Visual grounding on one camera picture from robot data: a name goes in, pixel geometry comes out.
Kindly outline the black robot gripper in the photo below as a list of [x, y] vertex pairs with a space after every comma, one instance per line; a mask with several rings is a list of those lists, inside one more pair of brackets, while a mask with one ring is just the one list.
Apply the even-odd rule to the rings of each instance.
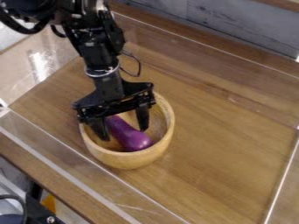
[[103, 141], [108, 141], [106, 117], [134, 110], [139, 129], [146, 131], [150, 125], [150, 108], [155, 105], [154, 84], [130, 82], [122, 78], [119, 71], [108, 75], [96, 73], [92, 80], [96, 89], [72, 104], [79, 120], [87, 122]]

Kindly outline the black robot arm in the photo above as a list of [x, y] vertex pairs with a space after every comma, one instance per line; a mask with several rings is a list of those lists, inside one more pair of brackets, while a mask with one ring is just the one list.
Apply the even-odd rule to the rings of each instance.
[[94, 92], [74, 102], [72, 107], [79, 121], [102, 140], [110, 139], [108, 117], [131, 110], [139, 129], [148, 129], [154, 84], [130, 82], [120, 76], [118, 56], [126, 53], [126, 37], [108, 0], [0, 0], [0, 22], [27, 35], [51, 27], [56, 36], [70, 40], [95, 83]]

